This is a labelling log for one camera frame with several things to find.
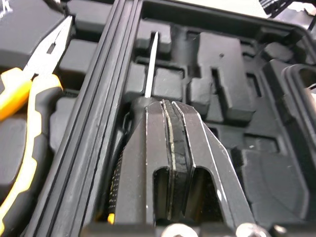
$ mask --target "bolt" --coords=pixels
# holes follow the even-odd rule
[[[271,235],[263,229],[253,223],[243,223],[238,226],[236,230],[237,237],[271,237]]]
[[[167,226],[161,237],[198,237],[197,233],[189,226],[176,223]]]

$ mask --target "screwdriver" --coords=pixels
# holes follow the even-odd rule
[[[152,49],[150,53],[146,87],[145,87],[145,96],[138,97],[131,104],[131,111],[133,114],[133,124],[132,124],[130,134],[134,132],[140,120],[142,119],[145,108],[149,106],[150,104],[152,104],[153,102],[157,101],[156,99],[151,97],[152,90],[153,90],[153,83],[154,83],[154,72],[155,72],[157,48],[158,48],[158,32],[155,33],[155,37],[154,37],[154,41],[153,41],[153,45],[152,45]]]
[[[139,124],[140,120],[143,117],[145,108],[155,102],[156,100],[151,97],[152,96],[152,90],[153,90],[153,83],[154,83],[154,73],[155,73],[155,62],[156,62],[156,54],[157,54],[157,47],[158,47],[158,32],[155,33],[150,58],[149,58],[149,65],[148,65],[148,73],[147,73],[147,80],[146,80],[146,87],[145,87],[145,96],[140,96],[137,99],[135,99],[131,104],[131,113],[133,115],[132,120],[132,126],[130,129],[130,133],[128,136],[128,139],[132,136],[134,133],[134,130],[136,129],[137,125]],[[118,136],[121,138],[119,139],[118,144],[122,143],[123,139],[123,132],[121,130],[118,130],[117,138]],[[112,176],[112,182],[111,182],[111,188],[110,188],[110,197],[109,197],[109,216],[108,216],[108,222],[110,224],[114,223],[115,219],[115,207],[116,207],[116,197],[117,197],[117,187],[119,184],[119,176],[120,176],[120,164],[121,164],[121,155],[122,152],[119,155],[119,149],[121,146],[116,146],[116,149],[114,149],[113,154],[115,156],[119,156],[118,161],[115,166],[115,171]]]

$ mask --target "screwdriver shaft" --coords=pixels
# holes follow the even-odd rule
[[[155,61],[158,47],[158,32],[155,33],[155,38],[149,58],[148,74],[145,88],[145,98],[150,98],[153,90]]]

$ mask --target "screwdriver handle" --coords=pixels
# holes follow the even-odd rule
[[[49,117],[62,96],[55,75],[34,79],[28,103],[26,146],[22,165],[8,196],[0,206],[0,236],[12,236],[30,218],[47,174]]]
[[[149,105],[151,105],[153,102],[156,102],[157,100],[153,97],[138,97],[137,99],[133,100],[131,104],[131,112],[132,112],[132,126],[130,130],[130,134],[132,135],[137,128],[140,120],[144,116],[145,108]]]
[[[13,115],[27,102],[32,86],[31,79],[19,68],[1,74],[0,121]]]

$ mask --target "white surface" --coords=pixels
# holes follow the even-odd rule
[[[178,0],[226,11],[267,18],[259,0]]]

